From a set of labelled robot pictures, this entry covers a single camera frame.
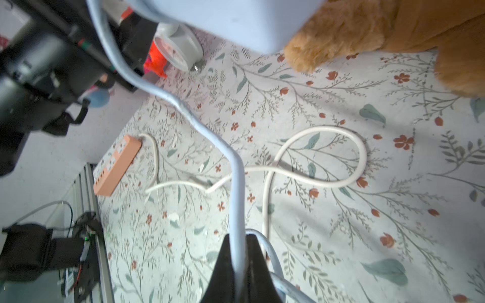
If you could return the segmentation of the pink power strip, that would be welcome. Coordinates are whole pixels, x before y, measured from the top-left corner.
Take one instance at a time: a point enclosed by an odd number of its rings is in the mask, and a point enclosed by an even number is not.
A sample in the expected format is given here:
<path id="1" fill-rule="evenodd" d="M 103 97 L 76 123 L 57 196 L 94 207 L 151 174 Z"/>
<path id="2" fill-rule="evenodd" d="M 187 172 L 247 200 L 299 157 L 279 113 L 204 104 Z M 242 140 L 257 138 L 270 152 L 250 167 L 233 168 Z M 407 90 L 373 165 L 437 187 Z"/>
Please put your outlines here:
<path id="1" fill-rule="evenodd" d="M 111 196 L 135 159 L 141 146 L 141 141 L 130 135 L 125 135 L 115 144 L 114 151 L 94 183 L 93 190 L 95 195 Z"/>

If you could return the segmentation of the orange fox plush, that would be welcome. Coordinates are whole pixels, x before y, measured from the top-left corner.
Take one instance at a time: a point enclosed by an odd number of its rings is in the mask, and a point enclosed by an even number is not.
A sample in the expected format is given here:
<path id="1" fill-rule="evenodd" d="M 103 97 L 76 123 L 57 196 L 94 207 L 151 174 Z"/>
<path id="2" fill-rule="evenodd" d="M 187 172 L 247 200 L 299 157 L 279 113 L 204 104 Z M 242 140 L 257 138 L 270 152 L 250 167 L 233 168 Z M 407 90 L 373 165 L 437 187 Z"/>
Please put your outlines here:
<path id="1" fill-rule="evenodd" d="M 168 60 L 158 50 L 155 42 L 152 42 L 147 59 L 143 64 L 144 73 L 153 72 L 160 78 L 167 78 L 164 71 L 167 64 Z"/>

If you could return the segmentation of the brown teddy bear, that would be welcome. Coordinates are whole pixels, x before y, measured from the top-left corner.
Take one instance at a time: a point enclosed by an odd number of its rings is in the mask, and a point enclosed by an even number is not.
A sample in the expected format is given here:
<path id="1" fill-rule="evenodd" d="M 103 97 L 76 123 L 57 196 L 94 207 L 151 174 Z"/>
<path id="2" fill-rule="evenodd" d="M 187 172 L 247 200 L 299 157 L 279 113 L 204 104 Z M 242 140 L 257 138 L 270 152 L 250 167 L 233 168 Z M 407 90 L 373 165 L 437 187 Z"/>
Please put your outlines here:
<path id="1" fill-rule="evenodd" d="M 326 1 L 284 48 L 297 72 L 383 51 L 434 49 L 437 80 L 456 95 L 484 97 L 484 1 Z"/>

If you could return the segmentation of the white round alarm clock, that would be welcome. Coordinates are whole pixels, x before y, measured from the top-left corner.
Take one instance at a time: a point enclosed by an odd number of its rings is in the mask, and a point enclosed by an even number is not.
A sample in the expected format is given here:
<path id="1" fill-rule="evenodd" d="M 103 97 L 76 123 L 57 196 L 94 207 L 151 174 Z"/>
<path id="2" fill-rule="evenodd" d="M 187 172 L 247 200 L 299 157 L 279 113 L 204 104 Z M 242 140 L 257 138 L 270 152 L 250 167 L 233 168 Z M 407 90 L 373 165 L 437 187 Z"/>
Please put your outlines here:
<path id="1" fill-rule="evenodd" d="M 203 58 L 203 49 L 192 30 L 184 24 L 159 23 L 154 43 L 175 68 L 187 72 Z"/>

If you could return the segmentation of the blue power strip with cord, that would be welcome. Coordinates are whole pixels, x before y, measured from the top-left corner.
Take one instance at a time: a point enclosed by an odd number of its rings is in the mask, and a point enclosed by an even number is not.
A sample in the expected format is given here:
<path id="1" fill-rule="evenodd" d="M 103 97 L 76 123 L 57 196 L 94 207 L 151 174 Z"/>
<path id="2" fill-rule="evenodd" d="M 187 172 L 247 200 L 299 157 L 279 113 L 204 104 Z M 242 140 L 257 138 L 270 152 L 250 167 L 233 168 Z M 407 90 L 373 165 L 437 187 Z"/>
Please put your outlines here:
<path id="1" fill-rule="evenodd" d="M 155 23 L 177 23 L 186 21 L 198 29 L 207 31 L 218 37 L 232 42 L 253 47 L 263 53 L 279 50 L 298 28 L 316 11 L 319 2 L 315 2 L 301 13 L 295 12 L 299 3 L 286 3 L 283 13 L 290 18 L 290 24 L 278 29 L 276 23 L 263 24 L 264 31 L 257 29 L 256 19 L 260 18 L 266 3 L 256 3 L 255 9 L 248 9 L 241 1 L 208 1 L 175 2 L 170 6 L 168 13 L 163 13 L 159 5 L 151 1 L 131 1 L 131 7 L 141 15 Z M 87 1 L 88 11 L 111 64 L 117 73 L 134 87 L 152 95 L 160 97 L 176 108 L 184 118 L 202 136 L 206 137 L 227 158 L 231 165 L 231 202 L 229 209 L 229 243 L 231 249 L 231 265 L 234 274 L 234 300 L 240 302 L 246 289 L 248 271 L 248 253 L 246 247 L 245 217 L 243 215 L 245 203 L 245 171 L 241 157 L 230 144 L 224 141 L 217 133 L 208 129 L 189 109 L 187 104 L 175 95 L 164 89 L 145 81 L 135 73 L 126 63 L 119 50 L 112 30 L 108 24 L 106 14 L 100 1 Z"/>

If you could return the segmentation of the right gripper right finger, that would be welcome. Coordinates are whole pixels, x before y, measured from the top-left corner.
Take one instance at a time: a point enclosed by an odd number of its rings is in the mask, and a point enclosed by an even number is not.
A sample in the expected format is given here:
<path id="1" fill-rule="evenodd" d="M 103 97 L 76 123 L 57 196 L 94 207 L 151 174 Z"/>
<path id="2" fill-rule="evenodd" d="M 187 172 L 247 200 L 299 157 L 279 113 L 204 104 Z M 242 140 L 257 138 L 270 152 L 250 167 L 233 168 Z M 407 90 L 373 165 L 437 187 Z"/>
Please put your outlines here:
<path id="1" fill-rule="evenodd" d="M 277 292 L 260 244 L 255 235 L 247 235 L 248 273 L 245 302 L 280 303 L 282 299 Z"/>

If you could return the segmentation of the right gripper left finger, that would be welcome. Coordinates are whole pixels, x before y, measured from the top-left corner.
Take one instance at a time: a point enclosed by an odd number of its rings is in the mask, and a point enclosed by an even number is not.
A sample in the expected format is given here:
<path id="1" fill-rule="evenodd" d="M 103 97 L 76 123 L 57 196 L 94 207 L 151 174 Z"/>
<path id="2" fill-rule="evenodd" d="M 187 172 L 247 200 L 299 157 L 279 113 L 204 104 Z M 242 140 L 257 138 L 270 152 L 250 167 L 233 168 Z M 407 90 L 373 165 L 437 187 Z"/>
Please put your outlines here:
<path id="1" fill-rule="evenodd" d="M 207 289 L 201 303 L 234 302 L 234 270 L 231 261 L 229 235 L 224 237 Z"/>

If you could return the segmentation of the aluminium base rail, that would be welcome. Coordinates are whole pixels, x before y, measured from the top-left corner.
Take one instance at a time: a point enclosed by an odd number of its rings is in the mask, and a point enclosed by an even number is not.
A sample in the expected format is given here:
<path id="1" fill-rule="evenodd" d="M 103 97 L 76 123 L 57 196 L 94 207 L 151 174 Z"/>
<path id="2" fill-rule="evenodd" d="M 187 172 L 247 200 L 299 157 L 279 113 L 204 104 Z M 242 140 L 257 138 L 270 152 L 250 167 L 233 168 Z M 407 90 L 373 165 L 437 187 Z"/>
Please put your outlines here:
<path id="1" fill-rule="evenodd" d="M 93 191 L 94 177 L 91 164 L 85 164 L 68 191 L 73 209 L 75 229 L 73 237 L 86 241 L 82 249 L 81 272 L 72 278 L 74 302 L 114 302 L 109 262 L 97 197 Z"/>

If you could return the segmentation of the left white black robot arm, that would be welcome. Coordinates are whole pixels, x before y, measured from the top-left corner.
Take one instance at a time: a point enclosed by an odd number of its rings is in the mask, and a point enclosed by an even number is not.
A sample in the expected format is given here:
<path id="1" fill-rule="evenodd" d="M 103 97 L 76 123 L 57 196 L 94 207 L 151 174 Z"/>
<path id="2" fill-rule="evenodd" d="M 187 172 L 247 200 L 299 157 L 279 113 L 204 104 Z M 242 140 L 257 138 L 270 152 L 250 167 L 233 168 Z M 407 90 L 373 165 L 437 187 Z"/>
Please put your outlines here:
<path id="1" fill-rule="evenodd" d="M 27 23 L 1 51 L 1 175 L 29 134 L 65 136 L 85 119 L 90 88 L 135 87 L 103 51 L 85 1 L 14 1 Z"/>

